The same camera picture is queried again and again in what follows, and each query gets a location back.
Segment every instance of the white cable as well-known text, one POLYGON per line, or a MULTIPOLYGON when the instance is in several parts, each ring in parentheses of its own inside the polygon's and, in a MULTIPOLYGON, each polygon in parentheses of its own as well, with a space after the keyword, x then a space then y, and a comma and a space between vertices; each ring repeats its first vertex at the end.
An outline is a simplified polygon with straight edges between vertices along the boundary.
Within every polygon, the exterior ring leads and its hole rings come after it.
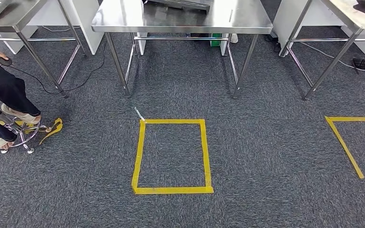
POLYGON ((43 26, 43 28, 45 28, 46 30, 48 30, 50 32, 66 32, 66 31, 69 31, 70 30, 70 28, 69 29, 66 29, 66 30, 51 30, 51 29, 49 29, 49 28, 47 28, 45 26, 43 26))
POLYGON ((138 109, 136 107, 134 107, 136 113, 138 113, 138 116, 141 118, 141 120, 143 120, 146 123, 146 120, 144 119, 144 117, 141 115, 141 113, 138 111, 138 109))
MULTIPOLYGON (((304 44, 304 45, 306 45, 307 47, 309 47, 309 48, 311 48, 311 49, 313 49, 313 50, 316 50, 316 51, 318 51, 319 53, 321 53, 321 54, 323 54, 323 55, 325 55, 325 56, 328 56, 328 57, 330 57, 330 58, 334 58, 333 56, 330 56, 330 55, 328 55, 328 54, 324 53, 323 51, 320 51, 320 50, 318 50, 317 48, 312 47, 312 46, 310 46, 310 45, 308 45, 308 44, 306 44, 306 43, 300 42, 300 44, 304 44)), ((341 60, 340 60, 339 62, 340 62, 340 63, 342 63, 343 65, 347 66, 347 67, 350 67, 350 68, 353 68, 353 69, 355 68, 354 66, 348 65, 348 64, 346 64, 346 63, 342 62, 341 60)))

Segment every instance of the green object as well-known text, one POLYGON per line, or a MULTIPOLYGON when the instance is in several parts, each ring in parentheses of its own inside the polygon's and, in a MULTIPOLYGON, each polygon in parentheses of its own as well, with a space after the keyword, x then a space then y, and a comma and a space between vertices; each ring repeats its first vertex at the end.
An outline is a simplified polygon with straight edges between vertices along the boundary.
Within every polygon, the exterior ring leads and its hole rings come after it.
MULTIPOLYGON (((221 38, 221 33, 212 33, 211 37, 221 38)), ((211 47, 220 47, 220 41, 211 41, 211 47)))

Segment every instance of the yellow tape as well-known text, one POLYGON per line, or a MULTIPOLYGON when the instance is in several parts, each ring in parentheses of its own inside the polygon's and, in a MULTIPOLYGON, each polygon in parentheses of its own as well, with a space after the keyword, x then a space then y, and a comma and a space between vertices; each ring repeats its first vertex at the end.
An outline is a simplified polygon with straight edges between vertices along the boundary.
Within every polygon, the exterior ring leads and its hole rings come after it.
POLYGON ((206 139, 205 120, 179 120, 179 119, 157 119, 157 120, 140 120, 138 148, 136 152, 134 174, 132 176, 132 189, 135 194, 201 194, 214 193, 211 186, 211 166, 209 162, 208 142, 206 139), (139 173, 141 170, 144 134, 146 124, 199 124, 201 129, 201 142, 203 150, 203 166, 205 169, 205 186, 204 187, 165 187, 165 188, 138 188, 139 173))
POLYGON ((333 122, 365 122, 365 117, 328 117, 333 122))
POLYGON ((54 127, 57 127, 55 130, 51 130, 48 134, 47 134, 47 136, 45 136, 41 141, 40 141, 40 143, 39 143, 39 145, 41 145, 43 142, 44 142, 44 140, 46 140, 48 137, 50 137, 50 136, 52 136, 53 134, 55 134, 55 133, 58 133, 58 132, 60 132, 61 130, 62 130, 62 127, 63 127, 63 123, 62 123, 62 119, 61 118, 58 118, 58 119, 56 119, 55 120, 55 122, 54 122, 54 125, 52 126, 52 129, 54 129, 54 127))
POLYGON ((159 119, 146 120, 148 124, 200 124, 201 120, 159 119))
POLYGON ((214 193, 212 187, 169 187, 169 188, 134 188, 135 194, 204 194, 214 193))
POLYGON ((212 185, 211 163, 209 162, 208 141, 206 139, 205 120, 200 121, 200 127, 201 127, 201 141, 202 141, 202 151, 203 151, 203 167, 205 168, 205 186, 210 187, 212 185))
POLYGON ((136 153, 136 161, 135 161, 135 169, 134 174, 132 176, 132 188, 135 189, 138 187, 139 173, 141 171, 141 163, 142 163, 142 155, 144 152, 144 133, 146 125, 143 120, 140 120, 140 130, 139 130, 139 141, 138 141, 138 149, 136 153))
POLYGON ((336 121, 341 121, 343 120, 344 117, 325 117, 326 121, 328 122, 329 126, 331 126, 331 129, 334 131, 336 137, 338 138, 339 142, 341 143, 342 147, 344 148, 350 162, 352 163, 353 167, 356 170, 357 175, 359 176, 360 179, 363 179, 365 176, 363 175, 362 171, 360 170, 359 166, 357 165, 355 159, 353 158, 352 154, 350 153, 348 147, 345 144, 345 141, 342 139, 341 135, 339 134, 338 130, 335 127, 335 124, 333 122, 333 119, 336 119, 336 121))

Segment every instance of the stool caster wheel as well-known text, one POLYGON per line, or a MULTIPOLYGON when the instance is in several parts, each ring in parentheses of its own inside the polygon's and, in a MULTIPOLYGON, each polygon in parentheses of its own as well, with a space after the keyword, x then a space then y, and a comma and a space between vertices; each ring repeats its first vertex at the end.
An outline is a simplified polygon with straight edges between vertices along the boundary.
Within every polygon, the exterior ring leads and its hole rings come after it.
POLYGON ((23 144, 24 149, 27 150, 28 154, 31 154, 34 152, 34 148, 29 148, 26 144, 23 144))

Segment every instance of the computer mouse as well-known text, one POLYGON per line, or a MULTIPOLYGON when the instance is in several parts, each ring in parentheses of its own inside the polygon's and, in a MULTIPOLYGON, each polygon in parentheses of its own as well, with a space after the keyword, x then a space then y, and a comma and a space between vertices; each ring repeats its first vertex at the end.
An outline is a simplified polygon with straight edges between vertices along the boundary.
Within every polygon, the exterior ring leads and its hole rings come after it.
POLYGON ((3 66, 9 67, 12 65, 12 59, 8 57, 8 60, 5 60, 4 58, 0 58, 0 64, 3 66))

